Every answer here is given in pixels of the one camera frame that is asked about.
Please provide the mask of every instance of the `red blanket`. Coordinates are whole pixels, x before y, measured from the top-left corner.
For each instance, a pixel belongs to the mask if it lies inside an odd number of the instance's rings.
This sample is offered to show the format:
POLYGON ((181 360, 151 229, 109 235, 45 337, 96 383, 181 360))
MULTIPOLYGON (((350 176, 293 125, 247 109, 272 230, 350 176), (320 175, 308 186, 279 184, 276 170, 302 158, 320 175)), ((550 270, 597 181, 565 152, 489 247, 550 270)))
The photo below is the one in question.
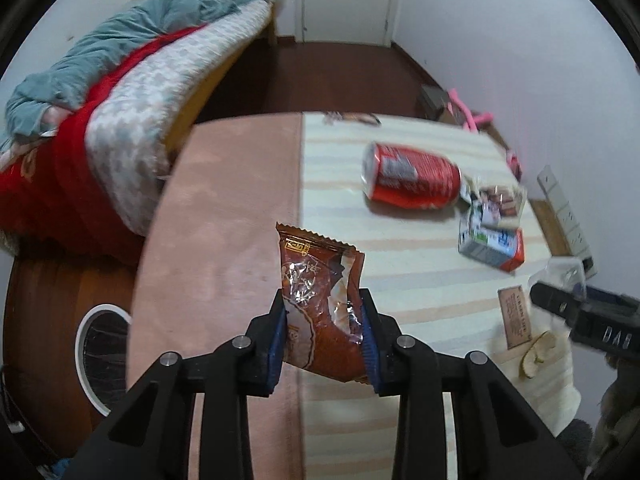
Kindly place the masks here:
POLYGON ((160 36, 133 51, 91 88, 85 104, 60 124, 55 137, 0 173, 0 229, 53 238, 75 253, 110 254, 125 264, 137 264, 144 238, 127 229, 91 173, 84 147, 86 126, 129 70, 198 28, 160 36))

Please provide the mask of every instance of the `yellow bed frame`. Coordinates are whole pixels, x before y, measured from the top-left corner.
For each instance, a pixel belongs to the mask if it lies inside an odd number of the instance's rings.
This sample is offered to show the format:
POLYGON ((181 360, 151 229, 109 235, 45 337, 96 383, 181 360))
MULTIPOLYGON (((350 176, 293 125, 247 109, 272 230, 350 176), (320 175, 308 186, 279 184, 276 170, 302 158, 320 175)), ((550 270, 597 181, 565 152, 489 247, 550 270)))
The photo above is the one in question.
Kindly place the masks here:
POLYGON ((276 35, 276 21, 273 4, 271 4, 271 19, 269 23, 264 27, 255 38, 247 41, 244 45, 240 46, 231 56, 229 56, 221 65, 217 66, 212 72, 207 75, 206 78, 198 85, 193 91, 191 97, 184 104, 178 116, 175 118, 174 124, 164 137, 164 149, 166 151, 169 161, 174 161, 179 155, 182 147, 187 142, 191 128, 195 122, 198 114, 209 100, 209 97, 220 84, 226 73, 238 60, 246 48, 264 32, 267 33, 270 46, 276 46, 278 38, 276 35))

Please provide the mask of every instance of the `power strip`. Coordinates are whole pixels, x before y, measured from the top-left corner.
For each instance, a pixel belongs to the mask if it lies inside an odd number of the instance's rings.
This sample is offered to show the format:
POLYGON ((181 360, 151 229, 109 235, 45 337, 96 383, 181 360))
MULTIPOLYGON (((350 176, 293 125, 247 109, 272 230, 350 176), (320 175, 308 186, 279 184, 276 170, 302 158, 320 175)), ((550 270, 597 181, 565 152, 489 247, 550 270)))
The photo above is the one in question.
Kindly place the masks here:
POLYGON ((571 209, 571 203, 564 195, 556 176, 550 166, 545 166, 538 175, 538 183, 545 193, 546 200, 556 215, 558 225, 562 228, 564 237, 569 245, 571 254, 580 258, 584 267, 584 275, 587 278, 593 276, 598 269, 591 254, 591 248, 580 228, 580 222, 571 209))

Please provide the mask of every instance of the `brown cardboard tag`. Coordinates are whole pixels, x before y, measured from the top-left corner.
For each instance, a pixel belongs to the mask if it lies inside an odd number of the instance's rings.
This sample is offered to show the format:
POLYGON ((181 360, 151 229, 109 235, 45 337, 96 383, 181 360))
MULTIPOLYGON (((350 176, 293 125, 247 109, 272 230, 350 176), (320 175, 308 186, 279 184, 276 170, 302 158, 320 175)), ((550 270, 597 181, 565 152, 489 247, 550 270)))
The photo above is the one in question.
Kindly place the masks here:
POLYGON ((498 300, 502 309, 507 348, 511 350, 514 346, 531 341, 531 322, 522 287, 511 286, 498 290, 498 300))

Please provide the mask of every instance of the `door frame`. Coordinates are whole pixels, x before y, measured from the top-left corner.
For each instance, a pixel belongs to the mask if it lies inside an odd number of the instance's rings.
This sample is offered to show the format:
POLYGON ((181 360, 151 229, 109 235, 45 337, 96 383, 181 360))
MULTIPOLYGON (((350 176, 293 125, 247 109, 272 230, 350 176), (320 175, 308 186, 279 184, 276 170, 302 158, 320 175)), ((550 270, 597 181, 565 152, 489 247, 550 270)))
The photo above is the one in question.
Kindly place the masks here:
MULTIPOLYGON (((396 28, 396 17, 398 16, 398 3, 400 0, 389 0, 386 11, 386 33, 384 46, 391 46, 394 30, 396 28)), ((305 33, 303 23, 305 19, 305 0, 296 0, 296 42, 304 43, 305 33)))

